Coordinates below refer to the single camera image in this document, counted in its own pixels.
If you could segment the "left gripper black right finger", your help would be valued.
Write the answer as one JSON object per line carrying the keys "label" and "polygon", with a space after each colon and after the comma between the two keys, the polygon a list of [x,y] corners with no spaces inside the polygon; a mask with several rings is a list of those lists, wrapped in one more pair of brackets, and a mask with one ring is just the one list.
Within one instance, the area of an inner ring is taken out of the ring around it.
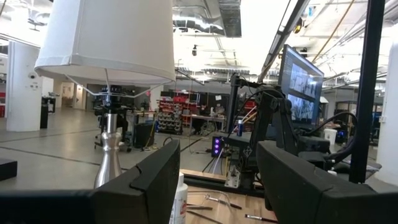
{"label": "left gripper black right finger", "polygon": [[275,144],[257,144],[266,208],[279,223],[397,223],[397,193],[379,193],[316,167]]}

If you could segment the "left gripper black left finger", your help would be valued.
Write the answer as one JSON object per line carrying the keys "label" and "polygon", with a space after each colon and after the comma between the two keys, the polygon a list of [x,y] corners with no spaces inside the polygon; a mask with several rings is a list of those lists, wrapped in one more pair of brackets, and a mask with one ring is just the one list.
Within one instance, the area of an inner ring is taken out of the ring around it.
{"label": "left gripper black left finger", "polygon": [[1,192],[1,223],[168,223],[180,171],[172,140],[96,189]]}

